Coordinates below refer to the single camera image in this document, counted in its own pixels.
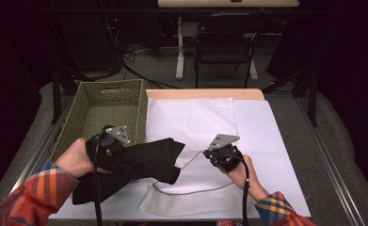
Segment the white mesh laundry bag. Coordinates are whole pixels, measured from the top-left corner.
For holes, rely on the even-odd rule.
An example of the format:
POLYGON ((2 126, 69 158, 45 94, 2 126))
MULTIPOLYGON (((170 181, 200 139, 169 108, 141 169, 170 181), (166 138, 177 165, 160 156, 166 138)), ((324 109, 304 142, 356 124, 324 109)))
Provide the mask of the white mesh laundry bag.
POLYGON ((146 139, 171 137, 184 144, 175 166, 181 173, 175 184, 156 179, 139 209, 164 218, 180 218, 214 212, 238 211, 247 204, 243 191, 207 155, 222 142, 239 139, 231 98, 150 99, 146 139))

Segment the metal floor rail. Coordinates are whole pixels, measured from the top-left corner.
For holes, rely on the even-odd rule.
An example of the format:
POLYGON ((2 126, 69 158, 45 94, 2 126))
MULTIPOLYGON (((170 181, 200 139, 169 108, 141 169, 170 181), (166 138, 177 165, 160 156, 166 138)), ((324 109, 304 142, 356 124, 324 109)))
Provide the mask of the metal floor rail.
POLYGON ((350 194, 344 179, 339 172, 333 158, 330 155, 328 146, 322 138, 317 127, 313 125, 308 116, 307 104, 303 99, 296 99, 298 108, 301 111, 302 117, 306 120, 306 124, 312 133, 313 139, 316 141, 317 152, 322 159, 322 164, 327 172, 328 178, 333 186, 333 189, 338 197, 338 200, 344 209, 346 217, 351 226, 366 226, 357 205, 350 194))
POLYGON ((69 113, 72 100, 72 96, 62 98, 61 115, 52 123, 53 99, 42 98, 36 118, 0 181, 0 201, 21 185, 50 156, 50 147, 69 113))

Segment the power strip with red light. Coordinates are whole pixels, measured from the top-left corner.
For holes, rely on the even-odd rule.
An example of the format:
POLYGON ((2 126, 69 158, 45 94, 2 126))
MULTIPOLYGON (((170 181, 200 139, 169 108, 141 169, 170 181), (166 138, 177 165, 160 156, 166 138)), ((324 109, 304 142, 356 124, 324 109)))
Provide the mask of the power strip with red light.
POLYGON ((108 16, 107 17, 108 20, 108 28, 109 29, 118 29, 119 28, 119 18, 118 17, 114 17, 114 16, 108 16))

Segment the green woven basket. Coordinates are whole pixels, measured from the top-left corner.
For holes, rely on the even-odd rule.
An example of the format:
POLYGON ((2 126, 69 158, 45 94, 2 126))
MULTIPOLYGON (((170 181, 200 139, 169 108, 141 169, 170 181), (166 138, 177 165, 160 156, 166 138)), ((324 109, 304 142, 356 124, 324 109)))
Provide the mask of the green woven basket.
POLYGON ((105 125, 127 126, 131 145, 145 141, 148 96, 141 79, 82 82, 51 154, 57 160, 78 138, 90 139, 105 125))

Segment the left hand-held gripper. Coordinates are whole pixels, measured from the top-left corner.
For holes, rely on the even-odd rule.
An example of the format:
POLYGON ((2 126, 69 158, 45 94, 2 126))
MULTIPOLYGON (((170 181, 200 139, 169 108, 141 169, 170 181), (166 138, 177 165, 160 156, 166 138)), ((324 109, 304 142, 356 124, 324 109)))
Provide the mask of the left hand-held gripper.
POLYGON ((99 134, 86 141, 86 153, 94 166, 107 171, 129 171, 132 167, 119 160, 117 154, 130 143, 126 125, 106 125, 99 134))

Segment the black metal stand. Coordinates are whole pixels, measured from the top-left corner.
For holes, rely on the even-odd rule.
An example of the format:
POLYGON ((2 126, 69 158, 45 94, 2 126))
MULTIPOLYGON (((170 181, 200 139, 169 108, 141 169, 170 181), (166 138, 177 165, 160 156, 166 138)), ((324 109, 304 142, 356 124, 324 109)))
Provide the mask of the black metal stand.
POLYGON ((316 97, 317 97, 317 74, 311 71, 308 116, 313 126, 316 126, 316 97))
POLYGON ((58 71, 55 71, 53 73, 52 90, 53 90, 53 110, 54 110, 52 124, 55 124, 61 115, 60 82, 58 71))

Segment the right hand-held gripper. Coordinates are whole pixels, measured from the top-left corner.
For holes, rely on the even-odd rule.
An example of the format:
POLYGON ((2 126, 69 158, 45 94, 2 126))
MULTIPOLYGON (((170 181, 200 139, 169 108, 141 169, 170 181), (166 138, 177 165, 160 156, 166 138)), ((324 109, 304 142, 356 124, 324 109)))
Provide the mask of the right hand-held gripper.
POLYGON ((202 153, 214 167, 230 172, 243 160, 242 153, 233 145, 239 139, 239 136, 217 134, 202 153))

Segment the black folding chair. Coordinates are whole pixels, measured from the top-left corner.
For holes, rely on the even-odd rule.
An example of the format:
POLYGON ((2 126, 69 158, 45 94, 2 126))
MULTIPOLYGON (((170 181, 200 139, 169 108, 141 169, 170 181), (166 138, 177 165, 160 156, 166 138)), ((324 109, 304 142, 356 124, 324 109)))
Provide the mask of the black folding chair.
POLYGON ((248 86, 255 43, 264 23, 255 14, 216 13, 197 25, 194 57, 195 87, 199 86, 200 64, 247 65, 244 87, 248 86))

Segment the beige desk with white legs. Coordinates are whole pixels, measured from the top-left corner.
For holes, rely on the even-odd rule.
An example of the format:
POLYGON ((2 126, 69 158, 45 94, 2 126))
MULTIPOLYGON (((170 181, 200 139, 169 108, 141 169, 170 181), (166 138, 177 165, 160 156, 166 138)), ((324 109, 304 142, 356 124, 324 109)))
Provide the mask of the beige desk with white legs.
MULTIPOLYGON (((299 0, 157 0, 159 8, 295 8, 299 6, 299 0)), ((178 56, 176 67, 176 79, 184 79, 184 43, 183 21, 178 16, 178 56)))

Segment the person's right hand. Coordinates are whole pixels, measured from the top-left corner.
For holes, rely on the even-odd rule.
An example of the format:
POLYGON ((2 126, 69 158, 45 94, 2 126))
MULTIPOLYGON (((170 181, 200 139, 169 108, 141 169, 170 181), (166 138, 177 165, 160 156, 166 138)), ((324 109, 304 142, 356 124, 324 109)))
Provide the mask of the person's right hand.
POLYGON ((258 202, 267 197, 269 193, 259 182, 251 158, 246 154, 243 155, 243 158, 245 164, 240 163, 232 171, 226 172, 226 175, 241 189, 245 188, 245 181, 249 178, 249 188, 247 189, 247 193, 253 200, 258 202))

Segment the person's left hand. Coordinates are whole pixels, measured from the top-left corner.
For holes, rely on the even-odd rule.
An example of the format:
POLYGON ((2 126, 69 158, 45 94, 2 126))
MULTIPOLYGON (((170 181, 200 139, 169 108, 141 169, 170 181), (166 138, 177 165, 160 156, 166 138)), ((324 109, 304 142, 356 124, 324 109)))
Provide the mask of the person's left hand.
POLYGON ((55 165, 75 178, 94 171, 86 152, 86 141, 78 138, 56 161, 55 165))

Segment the black garment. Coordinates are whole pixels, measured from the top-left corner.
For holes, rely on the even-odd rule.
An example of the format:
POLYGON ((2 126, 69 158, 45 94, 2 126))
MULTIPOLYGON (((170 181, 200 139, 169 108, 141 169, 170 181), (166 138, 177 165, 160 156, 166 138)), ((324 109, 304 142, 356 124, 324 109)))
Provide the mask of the black garment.
POLYGON ((117 154, 117 158, 132 169, 99 174, 98 192, 94 189, 93 174, 87 173, 79 178, 80 184, 72 193, 72 203, 78 205, 93 202, 96 194, 100 195, 100 202, 104 202, 131 180, 153 178, 173 185, 181 172, 175 163, 183 149, 183 143, 170 137, 126 147, 122 153, 117 154))

